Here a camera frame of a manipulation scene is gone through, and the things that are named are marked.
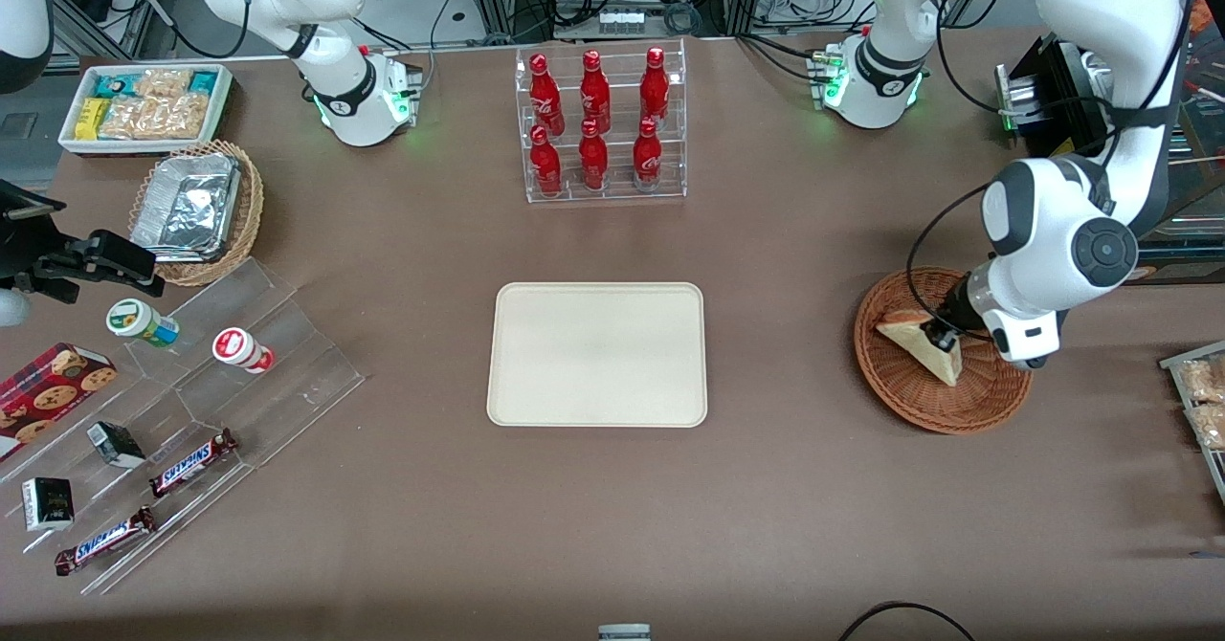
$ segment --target red bottle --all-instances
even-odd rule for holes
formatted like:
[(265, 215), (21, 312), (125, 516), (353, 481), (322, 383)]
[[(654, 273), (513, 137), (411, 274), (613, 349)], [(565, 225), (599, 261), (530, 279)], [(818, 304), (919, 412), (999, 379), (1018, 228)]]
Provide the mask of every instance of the red bottle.
[(583, 53), (583, 83), (578, 87), (583, 97), (583, 119), (594, 119), (600, 134), (612, 129), (612, 97), (609, 96), (609, 80), (600, 69), (600, 54), (595, 50)]
[(647, 74), (642, 75), (642, 116), (654, 118), (655, 126), (664, 126), (668, 119), (668, 74), (664, 72), (664, 49), (647, 50)]
[(557, 156), (552, 143), (549, 143), (549, 132), (543, 126), (532, 127), (530, 157), (540, 194), (545, 196), (561, 194), (561, 157)]
[(655, 120), (642, 118), (638, 140), (633, 142), (633, 185), (638, 191), (655, 191), (659, 186), (659, 156), (663, 148), (655, 136)]
[(528, 65), (532, 67), (532, 109), (535, 110), (537, 124), (544, 125), (551, 136), (561, 136), (566, 131), (566, 118), (561, 114), (557, 82), (549, 74), (549, 60), (537, 53)]
[(583, 120), (583, 140), (578, 143), (578, 157), (583, 161), (583, 184), (592, 191), (604, 189), (604, 175), (609, 172), (609, 147), (600, 137), (599, 124)]

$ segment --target acrylic bottle rack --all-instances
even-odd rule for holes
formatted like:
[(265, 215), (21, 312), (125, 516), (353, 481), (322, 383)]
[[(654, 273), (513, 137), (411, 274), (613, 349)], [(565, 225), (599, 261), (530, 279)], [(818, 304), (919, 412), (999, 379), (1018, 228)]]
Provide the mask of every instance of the acrylic bottle rack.
[[(10, 460), (17, 466), (5, 467), (0, 478), (0, 507), (7, 518), (23, 520), (22, 480), (66, 478), (72, 485), (72, 527), (29, 533), (24, 547), (27, 554), (47, 560), (48, 576), (55, 576), (56, 553), (104, 532), (141, 505), (152, 505), (157, 532), (97, 558), (65, 580), (82, 594), (109, 591), (365, 380), (311, 325), (293, 293), (281, 277), (247, 259), (170, 314), (180, 326), (174, 344), (156, 349), (145, 342), (126, 343), (111, 355), (120, 376), (104, 389), (109, 396), (89, 398), (56, 424), (65, 429), (49, 442)], [(217, 362), (212, 339), (228, 326), (246, 328), (276, 352), (272, 370), (251, 375)], [(104, 463), (86, 436), (86, 429), (99, 420), (125, 427), (148, 458), (132, 469)], [(148, 479), (222, 428), (233, 431), (238, 450), (154, 500)]]
[[(658, 130), (663, 153), (659, 161), (659, 186), (643, 192), (633, 184), (633, 142), (638, 138), (641, 101), (638, 87), (647, 69), (647, 49), (664, 49), (664, 71), (668, 74), (668, 118)], [(612, 107), (612, 127), (604, 135), (609, 151), (609, 170), (603, 191), (590, 191), (583, 184), (578, 143), (583, 107), (578, 88), (583, 81), (583, 45), (549, 45), (521, 49), (516, 53), (514, 96), (518, 107), (519, 147), (523, 153), (523, 179), (528, 202), (606, 201), (684, 197), (688, 191), (686, 161), (686, 75), (685, 45), (680, 40), (612, 42), (597, 47), (604, 75), (609, 80)], [(561, 112), (566, 127), (551, 138), (561, 156), (561, 194), (545, 195), (535, 183), (532, 170), (529, 132), (535, 123), (532, 109), (532, 72), (528, 59), (540, 53), (549, 60), (549, 72), (561, 91)]]

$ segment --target round wicker basket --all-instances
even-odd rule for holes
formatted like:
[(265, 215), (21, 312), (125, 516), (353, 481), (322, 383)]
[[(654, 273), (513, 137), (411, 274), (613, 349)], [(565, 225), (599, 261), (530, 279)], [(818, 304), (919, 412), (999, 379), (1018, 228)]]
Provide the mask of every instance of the round wicker basket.
[[(229, 275), (251, 254), (255, 235), (260, 232), (260, 213), (263, 211), (263, 181), (260, 179), (260, 170), (255, 169), (251, 158), (241, 148), (227, 141), (209, 141), (209, 143), (175, 151), (169, 157), (205, 156), (208, 153), (233, 156), (241, 164), (243, 175), (239, 180), (238, 208), (235, 208), (234, 218), (230, 222), (229, 249), (218, 261), (157, 265), (157, 275), (165, 278), (167, 282), (181, 287), (202, 287)], [(149, 169), (149, 174), (145, 175), (145, 184), (141, 184), (140, 191), (136, 192), (136, 203), (132, 205), (132, 210), (127, 214), (129, 232), (136, 226), (136, 217), (141, 212), (141, 206), (145, 205), (145, 192), (148, 191), (152, 176), (153, 170)]]
[[(963, 273), (919, 267), (913, 275), (924, 300), (936, 304)], [(907, 287), (905, 271), (886, 277), (864, 297), (854, 336), (867, 384), (898, 415), (927, 430), (968, 435), (1006, 422), (1029, 396), (1033, 374), (1005, 362), (992, 343), (963, 337), (962, 375), (956, 387), (944, 385), (876, 331), (884, 314), (920, 308)]]

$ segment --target bread slice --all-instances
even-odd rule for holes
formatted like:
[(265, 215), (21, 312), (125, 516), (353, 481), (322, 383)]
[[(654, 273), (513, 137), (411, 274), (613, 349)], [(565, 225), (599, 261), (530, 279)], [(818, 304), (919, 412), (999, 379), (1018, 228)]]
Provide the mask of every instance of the bread slice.
[(905, 349), (944, 385), (954, 387), (962, 375), (962, 341), (953, 343), (952, 352), (942, 352), (922, 331), (922, 324), (930, 320), (926, 311), (889, 311), (876, 324), (876, 331)]

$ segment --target brown table surface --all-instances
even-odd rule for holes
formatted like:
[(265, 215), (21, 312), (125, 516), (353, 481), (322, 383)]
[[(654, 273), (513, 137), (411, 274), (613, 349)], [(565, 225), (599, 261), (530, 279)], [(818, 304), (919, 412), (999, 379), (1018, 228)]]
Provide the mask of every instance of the brown table surface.
[[(951, 33), (954, 69), (986, 96), (1035, 34)], [(227, 137), (267, 188), (255, 255), (370, 377), (110, 594), (80, 597), (5, 520), (0, 636), (568, 641), (642, 620), (662, 640), (809, 640), (913, 599), (982, 640), (1220, 637), (1225, 565), (1186, 554), (1225, 547), (1225, 523), (1156, 360), (1225, 337), (1221, 290), (1118, 290), (1072, 314), (1011, 423), (913, 428), (865, 386), (851, 319), (937, 210), (1016, 156), (998, 123), (936, 60), (900, 123), (861, 131), (733, 40), (686, 49), (690, 197), (597, 208), (524, 202), (512, 49), (439, 56), (423, 125), (370, 150), (320, 125), (290, 63), (233, 63)], [(65, 154), (60, 227), (126, 227), (149, 164)], [(922, 260), (987, 248), (970, 205)], [(706, 422), (490, 423), (494, 297), (513, 281), (701, 287)], [(102, 316), (125, 295), (39, 299), (0, 333), (0, 370), (61, 339), (118, 348)], [(954, 637), (892, 615), (862, 639)]]

